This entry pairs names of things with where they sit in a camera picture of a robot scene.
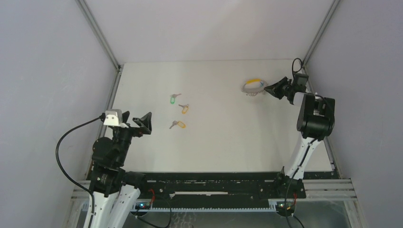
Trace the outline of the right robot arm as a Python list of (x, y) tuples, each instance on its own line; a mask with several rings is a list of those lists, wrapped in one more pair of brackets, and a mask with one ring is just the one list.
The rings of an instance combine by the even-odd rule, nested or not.
[(284, 77), (264, 88), (275, 98), (286, 97), (291, 105), (299, 106), (296, 128), (299, 133), (294, 151), (274, 180), (275, 193), (284, 199), (304, 198), (303, 178), (308, 161), (321, 141), (328, 137), (335, 125), (335, 100), (308, 93), (309, 77), (296, 74), (293, 79)]

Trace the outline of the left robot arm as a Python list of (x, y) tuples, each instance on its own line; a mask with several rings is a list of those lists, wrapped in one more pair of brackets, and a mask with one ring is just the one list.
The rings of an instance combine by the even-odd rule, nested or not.
[(112, 138), (101, 137), (93, 144), (93, 169), (90, 173), (90, 202), (86, 228), (121, 228), (138, 198), (147, 195), (149, 186), (143, 173), (125, 171), (125, 159), (135, 137), (150, 135), (152, 113), (127, 121), (129, 111), (110, 109), (101, 114), (103, 125), (113, 131)]

